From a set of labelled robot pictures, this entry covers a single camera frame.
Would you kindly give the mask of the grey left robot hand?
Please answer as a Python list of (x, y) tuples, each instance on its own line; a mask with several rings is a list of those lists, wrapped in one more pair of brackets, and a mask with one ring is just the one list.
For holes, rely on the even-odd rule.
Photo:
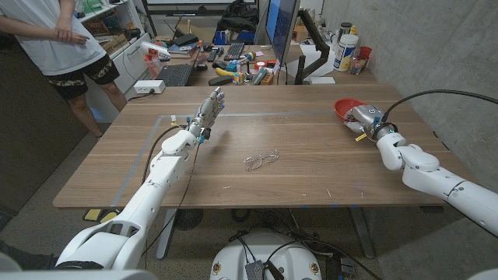
[(224, 102), (224, 93), (218, 86), (196, 110), (194, 118), (188, 126), (188, 131), (195, 137), (200, 137), (204, 130), (214, 125), (216, 117), (224, 108)]

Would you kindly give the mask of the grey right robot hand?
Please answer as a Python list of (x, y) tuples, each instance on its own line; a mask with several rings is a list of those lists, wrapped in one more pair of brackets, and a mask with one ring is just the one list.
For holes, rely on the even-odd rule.
[(371, 141), (377, 142), (385, 135), (397, 132), (395, 125), (381, 120), (383, 116), (375, 106), (359, 105), (346, 112), (343, 124), (355, 133), (366, 133)]

